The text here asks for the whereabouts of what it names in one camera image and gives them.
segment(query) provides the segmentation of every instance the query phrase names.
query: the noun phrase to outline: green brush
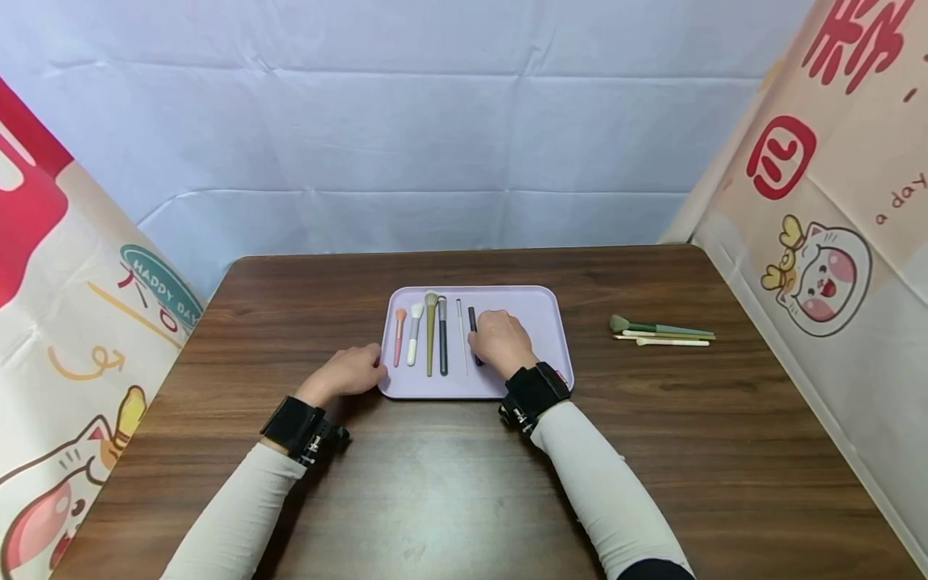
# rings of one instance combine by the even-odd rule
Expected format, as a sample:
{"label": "green brush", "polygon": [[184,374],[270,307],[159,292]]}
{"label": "green brush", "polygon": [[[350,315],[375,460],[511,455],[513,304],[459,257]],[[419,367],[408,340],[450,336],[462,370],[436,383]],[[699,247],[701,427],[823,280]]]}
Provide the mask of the green brush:
{"label": "green brush", "polygon": [[691,334],[693,336],[715,336],[713,332],[706,330],[684,329],[682,327],[671,327],[666,324],[639,324],[637,322],[628,322],[619,315],[612,315],[609,319],[609,328],[616,334],[621,334],[623,330],[640,330],[643,332],[670,332],[673,334]]}

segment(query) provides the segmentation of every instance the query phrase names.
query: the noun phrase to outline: white fabric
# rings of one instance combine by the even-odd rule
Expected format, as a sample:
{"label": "white fabric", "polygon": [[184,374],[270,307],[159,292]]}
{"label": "white fabric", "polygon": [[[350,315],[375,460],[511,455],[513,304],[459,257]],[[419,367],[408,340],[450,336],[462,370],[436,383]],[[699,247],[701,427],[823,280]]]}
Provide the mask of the white fabric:
{"label": "white fabric", "polygon": [[811,0],[38,0],[0,76],[204,295],[243,254],[650,243]]}
{"label": "white fabric", "polygon": [[568,401],[545,413],[532,442],[554,463],[607,578],[647,559],[672,561],[692,574],[648,490],[576,405]]}
{"label": "white fabric", "polygon": [[[638,478],[573,403],[551,408],[532,441],[548,453],[606,571],[655,558],[687,570],[683,550]],[[247,580],[284,498],[306,468],[256,445],[197,518],[161,580]]]}
{"label": "white fabric", "polygon": [[255,445],[187,532],[161,580],[249,580],[284,498],[305,473],[293,459]]}

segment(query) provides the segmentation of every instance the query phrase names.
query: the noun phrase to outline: green handle brush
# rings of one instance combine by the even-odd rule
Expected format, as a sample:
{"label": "green handle brush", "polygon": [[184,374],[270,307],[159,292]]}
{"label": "green handle brush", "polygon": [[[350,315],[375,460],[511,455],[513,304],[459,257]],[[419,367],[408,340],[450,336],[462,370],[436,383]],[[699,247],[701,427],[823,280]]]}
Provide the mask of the green handle brush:
{"label": "green handle brush", "polygon": [[692,336],[715,336],[713,332],[706,330],[684,329],[682,327],[671,327],[666,324],[639,324],[629,322],[619,315],[612,315],[609,319],[609,328],[616,334],[621,334],[623,330],[639,330],[642,332],[669,332],[672,334],[689,334]]}
{"label": "green handle brush", "polygon": [[425,376],[432,375],[432,343],[435,342],[435,305],[438,304],[438,293],[429,290],[425,293]]}

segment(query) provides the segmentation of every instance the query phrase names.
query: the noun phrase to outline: brush bristles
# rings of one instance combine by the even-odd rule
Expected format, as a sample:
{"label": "brush bristles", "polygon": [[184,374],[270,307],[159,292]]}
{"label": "brush bristles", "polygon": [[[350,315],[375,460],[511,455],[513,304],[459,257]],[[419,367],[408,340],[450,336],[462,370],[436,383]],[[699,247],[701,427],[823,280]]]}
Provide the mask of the brush bristles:
{"label": "brush bristles", "polygon": [[609,319],[609,328],[612,329],[612,332],[616,334],[622,332],[623,330],[628,330],[629,322],[622,318],[619,315],[612,315]]}

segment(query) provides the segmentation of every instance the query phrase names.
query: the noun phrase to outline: pink makeup brush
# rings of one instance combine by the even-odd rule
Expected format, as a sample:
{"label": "pink makeup brush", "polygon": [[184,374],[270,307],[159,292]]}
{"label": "pink makeup brush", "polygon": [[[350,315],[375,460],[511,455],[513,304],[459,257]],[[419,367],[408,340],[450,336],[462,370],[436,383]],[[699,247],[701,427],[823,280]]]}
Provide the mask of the pink makeup brush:
{"label": "pink makeup brush", "polygon": [[403,323],[406,322],[406,309],[396,311],[396,339],[393,341],[393,366],[400,366],[400,350],[403,348]]}

